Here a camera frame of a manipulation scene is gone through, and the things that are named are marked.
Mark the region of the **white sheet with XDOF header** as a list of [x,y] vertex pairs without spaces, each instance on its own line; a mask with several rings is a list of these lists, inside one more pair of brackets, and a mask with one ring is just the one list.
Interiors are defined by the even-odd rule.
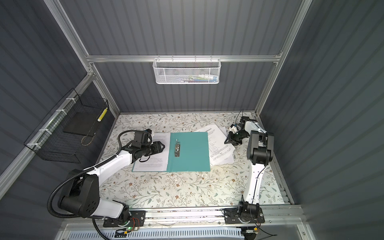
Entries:
[[196,132],[208,134],[209,157],[212,166],[233,164],[235,147],[225,144],[227,136],[223,133],[224,127],[219,128],[216,124],[207,125]]

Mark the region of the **silver metal folder clip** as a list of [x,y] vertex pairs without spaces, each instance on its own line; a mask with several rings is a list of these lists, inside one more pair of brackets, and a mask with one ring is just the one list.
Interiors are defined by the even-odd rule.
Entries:
[[178,158],[180,156],[181,144],[178,139],[175,141],[175,157]]

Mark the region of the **teal file folder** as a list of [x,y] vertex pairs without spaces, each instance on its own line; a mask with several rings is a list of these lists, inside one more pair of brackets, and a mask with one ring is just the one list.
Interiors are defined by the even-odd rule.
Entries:
[[[170,134],[170,151],[166,172],[209,172],[211,170],[207,133],[185,132]],[[178,158],[174,154],[176,139],[181,144]]]

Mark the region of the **printed white paper sheet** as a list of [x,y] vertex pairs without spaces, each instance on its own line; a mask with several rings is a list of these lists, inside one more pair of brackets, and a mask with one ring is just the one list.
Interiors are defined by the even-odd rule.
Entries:
[[151,146],[155,145],[155,142],[160,142],[160,153],[150,155],[148,157],[142,157],[142,161],[136,161],[133,166],[133,172],[166,172],[169,160],[170,151],[170,133],[155,133],[153,136],[153,142]]

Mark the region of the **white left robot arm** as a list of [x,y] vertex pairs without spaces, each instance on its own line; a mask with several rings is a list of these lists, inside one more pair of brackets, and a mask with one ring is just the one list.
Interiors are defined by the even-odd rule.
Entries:
[[126,145],[122,144],[122,132],[118,135],[117,152],[92,167],[73,170],[67,179],[51,194],[48,202],[50,213],[58,218],[113,219],[120,225],[131,220],[129,206],[103,199],[100,186],[119,170],[136,161],[146,162],[151,156],[162,153],[166,146],[153,140],[150,129],[133,130],[134,138]]

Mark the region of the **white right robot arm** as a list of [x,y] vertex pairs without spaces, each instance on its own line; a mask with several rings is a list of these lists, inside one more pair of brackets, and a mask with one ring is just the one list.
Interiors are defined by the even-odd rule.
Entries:
[[275,136],[264,130],[257,120],[241,117],[231,125],[225,144],[241,145],[248,139],[247,160],[250,167],[247,186],[235,210],[223,209],[226,224],[256,224],[265,222],[260,207],[260,191],[264,170],[273,159]]

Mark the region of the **yellow marker in basket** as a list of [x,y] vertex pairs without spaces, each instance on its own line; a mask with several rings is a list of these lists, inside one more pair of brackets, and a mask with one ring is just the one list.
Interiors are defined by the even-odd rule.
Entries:
[[105,117],[106,113],[108,112],[108,107],[106,107],[102,112],[101,114],[99,115],[97,121],[98,122],[101,122],[103,120],[103,118]]

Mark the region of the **pens in white basket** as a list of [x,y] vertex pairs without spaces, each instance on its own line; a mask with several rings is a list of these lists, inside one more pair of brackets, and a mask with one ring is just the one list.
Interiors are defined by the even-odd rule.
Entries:
[[219,76],[218,75],[210,75],[210,74],[204,74],[204,75],[190,75],[190,76],[183,76],[176,78],[174,80],[176,83],[218,83],[219,82]]

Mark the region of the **black pad in basket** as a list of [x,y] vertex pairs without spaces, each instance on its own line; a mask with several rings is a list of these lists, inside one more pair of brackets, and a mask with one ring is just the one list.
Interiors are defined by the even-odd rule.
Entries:
[[67,134],[93,137],[99,129],[98,115],[93,113],[76,113],[65,125],[63,132]]

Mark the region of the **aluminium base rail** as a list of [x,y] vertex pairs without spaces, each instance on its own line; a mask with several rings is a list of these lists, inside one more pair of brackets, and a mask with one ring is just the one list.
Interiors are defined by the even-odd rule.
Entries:
[[[237,207],[185,207],[185,208],[147,208],[142,209],[145,216],[140,217],[138,209],[131,210],[134,218],[140,220],[143,228],[161,227],[240,227],[251,226],[253,220],[231,219],[237,213]],[[260,217],[263,226],[301,225],[307,218],[300,205],[261,205]]]

